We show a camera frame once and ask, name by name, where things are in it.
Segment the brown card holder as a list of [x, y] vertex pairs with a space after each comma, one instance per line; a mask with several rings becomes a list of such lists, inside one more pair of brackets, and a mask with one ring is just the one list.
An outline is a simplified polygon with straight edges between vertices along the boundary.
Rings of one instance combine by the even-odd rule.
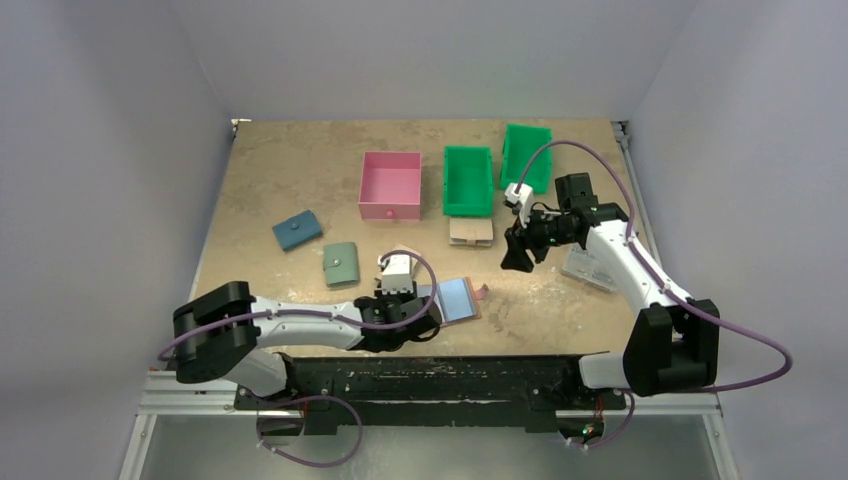
[[441, 327], [450, 327], [482, 317], [480, 302], [489, 292], [486, 284], [475, 288], [469, 277], [460, 277], [440, 281], [438, 290], [438, 294], [434, 295], [432, 285], [420, 285], [417, 287], [416, 296], [434, 299], [441, 314]]

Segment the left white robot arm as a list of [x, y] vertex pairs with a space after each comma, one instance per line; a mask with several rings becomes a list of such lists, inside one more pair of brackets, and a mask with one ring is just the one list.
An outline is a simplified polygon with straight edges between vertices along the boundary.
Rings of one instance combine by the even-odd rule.
[[251, 293], [231, 281], [178, 307], [173, 340], [159, 357], [176, 379], [199, 384], [225, 379], [260, 397], [298, 390], [293, 362], [273, 347], [322, 346], [385, 353], [438, 333], [437, 294], [376, 291], [337, 304], [293, 304]]

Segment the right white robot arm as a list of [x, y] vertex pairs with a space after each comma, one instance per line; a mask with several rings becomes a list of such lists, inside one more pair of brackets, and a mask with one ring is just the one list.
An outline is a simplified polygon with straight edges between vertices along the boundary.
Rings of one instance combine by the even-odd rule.
[[536, 208], [534, 191], [527, 184], [507, 187], [504, 203], [516, 220], [505, 232], [502, 269], [531, 272], [550, 248], [576, 244], [599, 261], [635, 315], [622, 352], [578, 359], [579, 385], [647, 397], [712, 384], [719, 328], [689, 310], [699, 307], [715, 314], [715, 305], [685, 292], [675, 294], [671, 280], [651, 276], [658, 266], [652, 259], [638, 259], [646, 251], [628, 231], [627, 214], [616, 203], [599, 202], [588, 174], [560, 177], [555, 186], [556, 210]]

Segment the beige card holder with strap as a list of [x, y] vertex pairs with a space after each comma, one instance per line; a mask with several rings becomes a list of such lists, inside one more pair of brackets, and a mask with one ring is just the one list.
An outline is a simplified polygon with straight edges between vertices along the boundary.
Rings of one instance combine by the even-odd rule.
[[470, 247], [491, 247], [494, 228], [491, 218], [451, 217], [449, 244]]

